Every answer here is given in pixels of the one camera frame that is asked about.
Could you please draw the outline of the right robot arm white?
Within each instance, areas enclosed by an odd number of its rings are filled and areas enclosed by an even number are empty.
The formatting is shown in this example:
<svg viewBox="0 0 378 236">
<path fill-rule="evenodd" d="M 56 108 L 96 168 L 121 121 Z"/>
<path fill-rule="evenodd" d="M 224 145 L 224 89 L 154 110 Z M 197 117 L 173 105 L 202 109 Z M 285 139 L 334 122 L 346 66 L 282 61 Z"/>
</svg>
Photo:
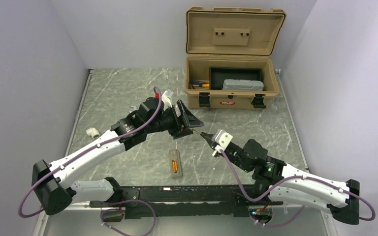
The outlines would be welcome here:
<svg viewBox="0 0 378 236">
<path fill-rule="evenodd" d="M 211 147 L 214 157 L 227 158 L 233 171 L 238 167 L 251 173 L 252 190 L 240 189 L 249 202 L 302 204 L 330 213 L 339 222 L 359 224 L 358 181 L 334 181 L 301 171 L 269 156 L 268 150 L 254 139 L 249 139 L 243 147 L 234 144 L 232 135 L 222 129 L 216 134 L 201 132 L 200 136 Z"/>
</svg>

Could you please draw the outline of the white PVC elbow fitting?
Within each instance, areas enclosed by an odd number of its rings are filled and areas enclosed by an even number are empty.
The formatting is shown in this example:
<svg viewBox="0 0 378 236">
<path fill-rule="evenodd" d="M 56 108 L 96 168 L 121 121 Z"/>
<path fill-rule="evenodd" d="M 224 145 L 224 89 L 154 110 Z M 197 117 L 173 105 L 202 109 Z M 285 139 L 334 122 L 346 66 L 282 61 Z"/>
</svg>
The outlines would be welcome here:
<svg viewBox="0 0 378 236">
<path fill-rule="evenodd" d="M 88 128 L 86 130 L 86 134 L 93 139 L 97 139 L 100 137 L 100 132 L 94 127 Z"/>
</svg>

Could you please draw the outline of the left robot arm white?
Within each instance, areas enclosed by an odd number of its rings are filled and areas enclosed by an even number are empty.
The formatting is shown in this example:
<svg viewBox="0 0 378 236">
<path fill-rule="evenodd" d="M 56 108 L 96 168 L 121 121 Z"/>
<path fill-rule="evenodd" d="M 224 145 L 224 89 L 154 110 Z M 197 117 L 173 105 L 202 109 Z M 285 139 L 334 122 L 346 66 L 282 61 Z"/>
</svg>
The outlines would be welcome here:
<svg viewBox="0 0 378 236">
<path fill-rule="evenodd" d="M 158 96 L 149 97 L 80 150 L 52 163 L 36 162 L 32 168 L 33 191 L 47 215 L 83 201 L 101 201 L 114 207 L 122 199 L 122 189 L 114 178 L 82 182 L 79 178 L 101 162 L 144 142 L 148 134 L 166 131 L 178 139 L 203 125 L 182 100 L 170 105 Z"/>
</svg>

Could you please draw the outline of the beige remote control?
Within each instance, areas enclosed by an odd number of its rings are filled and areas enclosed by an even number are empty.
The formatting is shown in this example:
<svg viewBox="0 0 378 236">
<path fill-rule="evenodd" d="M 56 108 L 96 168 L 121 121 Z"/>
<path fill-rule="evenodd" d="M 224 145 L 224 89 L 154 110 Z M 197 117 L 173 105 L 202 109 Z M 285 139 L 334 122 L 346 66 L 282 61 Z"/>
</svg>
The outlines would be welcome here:
<svg viewBox="0 0 378 236">
<path fill-rule="evenodd" d="M 178 149 L 172 149 L 168 151 L 170 175 L 172 178 L 178 178 L 183 176 L 180 152 Z"/>
</svg>

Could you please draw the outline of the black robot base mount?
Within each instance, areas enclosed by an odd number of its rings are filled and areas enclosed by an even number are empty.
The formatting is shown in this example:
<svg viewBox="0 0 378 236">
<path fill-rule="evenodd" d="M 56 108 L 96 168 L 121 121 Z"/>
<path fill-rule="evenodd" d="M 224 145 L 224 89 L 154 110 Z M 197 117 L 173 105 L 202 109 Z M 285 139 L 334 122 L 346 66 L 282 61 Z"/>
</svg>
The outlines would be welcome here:
<svg viewBox="0 0 378 236">
<path fill-rule="evenodd" d="M 90 207 L 121 207 L 126 219 L 168 216 L 232 215 L 247 217 L 248 209 L 278 206 L 264 197 L 248 201 L 238 185 L 122 186 L 122 196 L 108 203 L 91 201 Z"/>
</svg>

